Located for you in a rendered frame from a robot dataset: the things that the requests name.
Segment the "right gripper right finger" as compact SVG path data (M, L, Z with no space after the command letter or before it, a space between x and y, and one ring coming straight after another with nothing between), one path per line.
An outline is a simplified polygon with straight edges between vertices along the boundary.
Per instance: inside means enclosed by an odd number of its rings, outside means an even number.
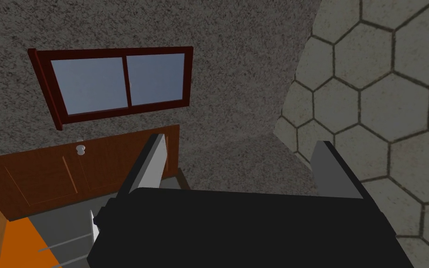
M330 141L316 142L310 166L320 196L372 198Z

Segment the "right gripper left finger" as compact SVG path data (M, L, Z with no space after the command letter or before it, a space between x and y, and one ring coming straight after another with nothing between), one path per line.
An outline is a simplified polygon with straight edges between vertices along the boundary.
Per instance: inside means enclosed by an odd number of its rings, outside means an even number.
M167 158L165 135L150 135L116 196L126 197L137 188L158 188Z

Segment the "brown wooden door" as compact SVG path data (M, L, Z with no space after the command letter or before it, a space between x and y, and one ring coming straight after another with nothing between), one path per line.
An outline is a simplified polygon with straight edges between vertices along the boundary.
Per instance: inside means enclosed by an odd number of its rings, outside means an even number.
M1 155L0 212L15 221L117 192L152 134L165 134L168 142L163 178L175 176L178 125Z

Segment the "dark red framed window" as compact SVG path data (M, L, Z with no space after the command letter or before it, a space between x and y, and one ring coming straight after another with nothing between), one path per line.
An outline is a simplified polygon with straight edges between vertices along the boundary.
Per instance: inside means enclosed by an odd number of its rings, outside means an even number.
M27 51L57 130L190 104L194 47Z

